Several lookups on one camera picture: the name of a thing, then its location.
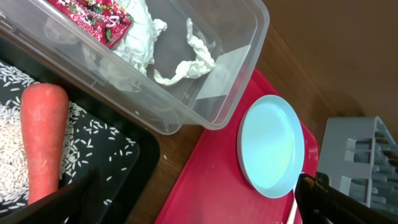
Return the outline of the white tissue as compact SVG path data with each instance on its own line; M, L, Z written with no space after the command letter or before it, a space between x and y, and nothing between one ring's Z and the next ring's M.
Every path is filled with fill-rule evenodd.
M147 67L154 63L154 46L159 35L167 30L167 23L161 19L153 19L145 0L116 0L133 19L123 38L113 47L113 52L143 75ZM211 72L216 63L204 42L193 35L193 22L190 18L187 24L187 43L196 54L194 61L181 61L175 75L164 78L157 70L154 79L163 86L171 86L183 78L197 79Z

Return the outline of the white plastic spoon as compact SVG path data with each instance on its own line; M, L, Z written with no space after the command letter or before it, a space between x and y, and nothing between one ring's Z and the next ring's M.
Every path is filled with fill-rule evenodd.
M295 190L293 190L292 207L290 209L289 217L288 217L288 219L286 221L286 224L294 224L296 211L297 211L297 202L296 202L296 199L295 199Z

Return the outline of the light blue round plate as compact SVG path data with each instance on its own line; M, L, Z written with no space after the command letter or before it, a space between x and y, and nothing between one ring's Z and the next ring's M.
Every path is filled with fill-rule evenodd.
M305 143L300 120L282 97L266 95L244 113L237 138L238 161L247 182L267 198L281 198L302 172Z

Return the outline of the orange carrot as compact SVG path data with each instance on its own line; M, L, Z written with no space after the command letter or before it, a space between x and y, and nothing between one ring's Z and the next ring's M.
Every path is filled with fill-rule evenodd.
M68 108L68 95L58 85L36 83L22 94L21 130L28 167L28 204L58 190Z

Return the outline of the red patterned snack wrapper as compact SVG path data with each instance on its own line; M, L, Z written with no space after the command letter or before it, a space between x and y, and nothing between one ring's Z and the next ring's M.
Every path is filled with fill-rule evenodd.
M47 0L107 48L113 48L134 22L114 0Z

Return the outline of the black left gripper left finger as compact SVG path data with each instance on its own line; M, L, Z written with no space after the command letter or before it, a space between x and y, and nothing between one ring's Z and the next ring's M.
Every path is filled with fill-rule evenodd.
M1 218L1 224L23 223L96 223L100 215L100 172L86 176L56 192Z

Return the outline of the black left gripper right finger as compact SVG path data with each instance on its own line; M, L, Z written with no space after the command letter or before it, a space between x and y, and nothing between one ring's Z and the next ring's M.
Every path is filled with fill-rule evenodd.
M300 174L295 199L303 224L396 224L308 174Z

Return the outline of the white rice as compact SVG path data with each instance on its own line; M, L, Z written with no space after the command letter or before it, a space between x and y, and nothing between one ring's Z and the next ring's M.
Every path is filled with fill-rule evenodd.
M20 106L22 92L35 80L18 68L1 63L1 216L27 205L27 159L22 141ZM101 172L99 212L116 199L119 186L137 161L139 145L117 128L69 103L60 165L60 186Z

